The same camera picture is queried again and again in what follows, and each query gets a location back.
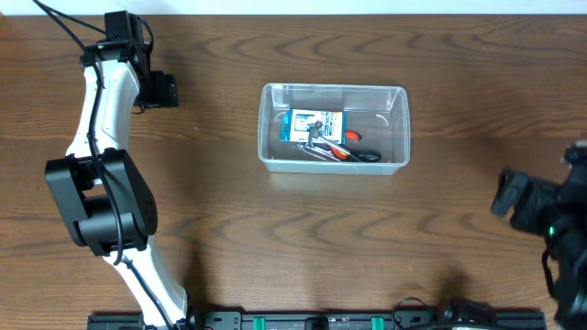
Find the clear plastic container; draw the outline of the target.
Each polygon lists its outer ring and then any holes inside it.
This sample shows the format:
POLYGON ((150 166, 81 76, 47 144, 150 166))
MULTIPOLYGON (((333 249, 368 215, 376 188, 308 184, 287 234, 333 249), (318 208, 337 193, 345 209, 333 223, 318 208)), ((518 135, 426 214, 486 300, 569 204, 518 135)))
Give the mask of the clear plastic container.
POLYGON ((258 156, 269 171, 392 175, 410 160, 407 93, 397 86, 268 83, 260 97, 258 156), (282 117, 292 108, 344 112, 345 132, 361 135, 345 146, 378 151, 382 159, 324 161, 304 153, 298 143, 280 141, 282 117))

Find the silver wrench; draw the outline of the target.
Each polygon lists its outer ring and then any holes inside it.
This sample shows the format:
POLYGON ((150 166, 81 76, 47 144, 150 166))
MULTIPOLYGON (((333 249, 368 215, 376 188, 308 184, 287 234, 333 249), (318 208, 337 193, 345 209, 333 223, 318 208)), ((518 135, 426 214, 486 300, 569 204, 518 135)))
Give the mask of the silver wrench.
POLYGON ((318 146, 311 147, 308 143, 298 143, 297 147, 304 153, 324 161, 338 161, 338 158, 328 150, 318 146))

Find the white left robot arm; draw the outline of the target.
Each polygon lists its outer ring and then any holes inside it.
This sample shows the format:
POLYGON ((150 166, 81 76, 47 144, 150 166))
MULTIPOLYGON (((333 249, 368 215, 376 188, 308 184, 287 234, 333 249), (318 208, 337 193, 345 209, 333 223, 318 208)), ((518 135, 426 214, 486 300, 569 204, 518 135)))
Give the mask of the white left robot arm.
POLYGON ((85 96, 65 156, 47 162, 45 180, 72 241, 111 265, 128 286, 138 320, 92 318, 96 329, 195 329, 189 295, 171 275, 156 241, 154 195, 127 150, 135 107, 176 107, 173 75, 154 71, 149 24, 127 11, 105 14, 103 39, 82 45, 85 96))

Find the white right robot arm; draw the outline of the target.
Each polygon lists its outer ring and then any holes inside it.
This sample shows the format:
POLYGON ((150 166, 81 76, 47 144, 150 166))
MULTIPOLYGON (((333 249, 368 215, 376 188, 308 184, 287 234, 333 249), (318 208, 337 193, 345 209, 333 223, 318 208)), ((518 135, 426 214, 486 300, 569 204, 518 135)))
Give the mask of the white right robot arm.
POLYGON ((586 142, 566 147, 569 173, 562 183, 504 167, 491 212, 509 211, 512 228, 543 237, 542 267, 563 329, 586 327, 586 142))

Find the blue screw box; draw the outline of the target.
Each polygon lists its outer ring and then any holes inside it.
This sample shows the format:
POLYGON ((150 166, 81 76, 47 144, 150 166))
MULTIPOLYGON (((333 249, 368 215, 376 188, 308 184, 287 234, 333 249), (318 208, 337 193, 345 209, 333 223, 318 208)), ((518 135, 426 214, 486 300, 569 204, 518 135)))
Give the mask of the blue screw box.
POLYGON ((342 111, 306 110, 292 108, 282 117, 280 141, 305 143, 317 122, 320 136, 337 143, 344 141, 346 115, 342 111))

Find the red handled pliers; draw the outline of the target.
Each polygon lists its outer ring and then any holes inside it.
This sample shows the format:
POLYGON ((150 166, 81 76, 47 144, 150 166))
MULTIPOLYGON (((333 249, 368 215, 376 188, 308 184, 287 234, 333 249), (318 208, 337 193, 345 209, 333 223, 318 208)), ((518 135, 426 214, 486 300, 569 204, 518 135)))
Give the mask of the red handled pliers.
POLYGON ((330 151, 339 159, 339 160, 345 160, 345 161, 350 161, 351 157, 350 155, 347 153, 348 148, 345 146, 345 143, 348 141, 360 141, 361 140, 361 135, 357 132, 354 131, 346 131, 344 134, 344 142, 343 143, 338 143, 338 145, 336 147, 331 147, 330 151))

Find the small metal hammer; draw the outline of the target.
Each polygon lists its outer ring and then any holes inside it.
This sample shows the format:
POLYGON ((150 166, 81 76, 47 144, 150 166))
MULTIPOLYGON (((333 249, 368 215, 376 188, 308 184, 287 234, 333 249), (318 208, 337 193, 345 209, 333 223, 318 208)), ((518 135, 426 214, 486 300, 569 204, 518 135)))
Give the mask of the small metal hammer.
POLYGON ((306 149, 313 150, 317 155, 324 155, 334 161, 373 163, 382 159, 382 155, 378 151, 348 148, 343 143, 327 139, 320 133, 322 125, 320 121, 316 121, 309 128, 306 149))

